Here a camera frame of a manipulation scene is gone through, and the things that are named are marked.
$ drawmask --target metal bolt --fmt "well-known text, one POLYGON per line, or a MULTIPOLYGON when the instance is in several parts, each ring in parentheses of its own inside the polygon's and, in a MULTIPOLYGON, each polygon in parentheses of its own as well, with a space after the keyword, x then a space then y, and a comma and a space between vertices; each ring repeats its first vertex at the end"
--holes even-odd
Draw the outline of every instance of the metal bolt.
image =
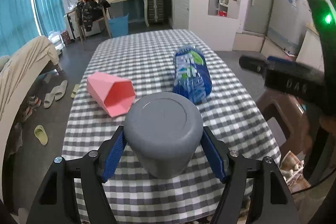
POLYGON ((94 157, 96 157, 98 155, 98 151, 97 150, 91 150, 90 152, 89 152, 89 157, 91 157, 91 158, 94 158, 94 157))
POLYGON ((62 157, 56 157, 56 158, 54 159, 54 163, 58 164, 58 163, 60 163, 62 160, 63 160, 62 157))
POLYGON ((264 160, 268 163, 271 164, 273 162, 273 159, 271 157, 265 157, 264 160))
POLYGON ((239 152, 236 151, 236 150, 231 150, 231 151, 230 151, 230 155, 231 155, 232 157, 237 158, 237 157, 239 156, 239 152))

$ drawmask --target upside-down gray cup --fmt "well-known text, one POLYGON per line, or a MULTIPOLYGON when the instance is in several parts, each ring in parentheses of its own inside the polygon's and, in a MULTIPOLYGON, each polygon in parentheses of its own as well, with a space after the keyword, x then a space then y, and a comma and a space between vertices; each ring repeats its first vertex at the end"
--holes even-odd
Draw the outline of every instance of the upside-down gray cup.
POLYGON ((159 179, 180 175, 203 133, 198 108, 172 93, 153 93, 131 106, 125 118, 127 143, 142 166, 159 179))

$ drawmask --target power cord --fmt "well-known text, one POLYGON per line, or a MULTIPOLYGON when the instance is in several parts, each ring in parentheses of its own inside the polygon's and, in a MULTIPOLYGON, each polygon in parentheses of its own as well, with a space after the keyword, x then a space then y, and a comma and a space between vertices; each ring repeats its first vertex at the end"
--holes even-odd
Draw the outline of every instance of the power cord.
POLYGON ((305 192, 305 191, 308 191, 308 190, 311 190, 313 188, 315 188, 316 186, 320 185, 322 182, 326 181, 328 178, 330 178, 332 176, 332 174, 334 174, 336 171, 336 167, 334 168, 334 170, 329 174, 327 175, 325 178, 323 178, 321 181, 317 182, 317 184, 313 185, 313 186, 310 186, 306 189, 302 189, 300 191, 296 191, 294 193, 292 193, 292 195, 295 195, 295 194, 299 194, 299 193, 302 193, 302 192, 305 192))

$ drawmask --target pink hexagonal cup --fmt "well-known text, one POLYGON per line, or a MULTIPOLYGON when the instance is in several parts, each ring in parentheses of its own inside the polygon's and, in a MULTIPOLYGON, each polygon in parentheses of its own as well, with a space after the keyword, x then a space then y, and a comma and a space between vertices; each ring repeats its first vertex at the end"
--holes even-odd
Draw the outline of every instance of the pink hexagonal cup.
POLYGON ((87 78, 86 89, 111 117, 126 114, 135 99, 130 79, 102 72, 95 72, 87 78))

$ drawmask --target floor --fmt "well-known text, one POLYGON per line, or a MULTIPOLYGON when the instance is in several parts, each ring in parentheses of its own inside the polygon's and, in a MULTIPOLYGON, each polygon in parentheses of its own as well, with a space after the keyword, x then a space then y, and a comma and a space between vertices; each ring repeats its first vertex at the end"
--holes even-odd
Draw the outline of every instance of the floor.
MULTIPOLYGON (((150 30, 168 29, 168 25, 152 25, 150 30)), ((147 31, 144 23, 130 24, 129 33, 147 31)), ((63 71, 52 72, 39 77, 35 89, 31 90, 42 100, 47 92, 60 85, 63 80, 68 81, 65 96, 53 102, 50 108, 44 109, 40 106, 33 112, 32 116, 23 123, 22 141, 23 146, 19 148, 14 158, 13 171, 13 207, 14 212, 18 208, 31 207, 36 191, 47 172, 50 164, 62 151, 63 138, 68 122, 68 115, 72 105, 70 97, 75 84, 79 83, 96 47, 108 39, 107 32, 89 37, 85 41, 85 51, 80 43, 76 41, 68 45, 60 56, 60 65, 63 71), (48 143, 42 146, 34 136, 34 128, 41 124, 47 134, 48 143)), ((246 52, 217 52, 219 57, 236 74, 254 100, 257 100, 264 92, 263 79, 261 75, 243 71, 238 64, 241 54, 246 52)))

